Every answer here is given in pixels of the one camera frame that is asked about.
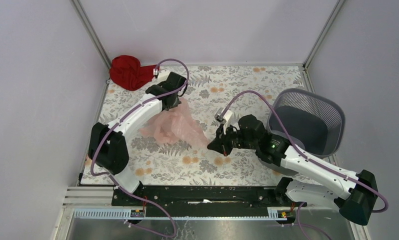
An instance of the floral pattern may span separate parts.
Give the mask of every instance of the floral pattern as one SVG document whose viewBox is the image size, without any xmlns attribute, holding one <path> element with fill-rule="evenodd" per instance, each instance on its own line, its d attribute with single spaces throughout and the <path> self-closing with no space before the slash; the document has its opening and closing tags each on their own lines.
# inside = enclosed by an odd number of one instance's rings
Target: floral pattern
<svg viewBox="0 0 399 240">
<path fill-rule="evenodd" d="M 169 66 L 168 70 L 184 75 L 183 67 Z M 238 93 L 254 90 L 273 103 L 278 94 L 288 88 L 304 88 L 297 66 L 190 66 L 190 80 L 184 97 L 188 101 L 192 117 L 211 141 L 219 125 L 214 115 L 224 108 Z M 99 121 L 108 123 L 133 106 L 145 90 L 156 84 L 149 82 L 137 91 L 128 91 L 111 81 L 105 97 Z M 241 96 L 231 106 L 235 119 L 254 114 L 266 122 L 269 109 L 253 94 Z M 146 185 L 224 185 L 224 186 L 276 186 L 283 177 L 280 173 L 262 165 L 253 150 L 234 149 L 223 155 L 208 149 L 190 146 L 184 141 L 175 144 L 158 144 L 152 137 L 139 133 L 128 139 L 129 167 Z M 93 177 L 86 162 L 81 184 L 112 182 L 106 176 Z M 95 166 L 95 171 L 103 171 Z M 297 174 L 295 179 L 314 183 Z"/>
</svg>

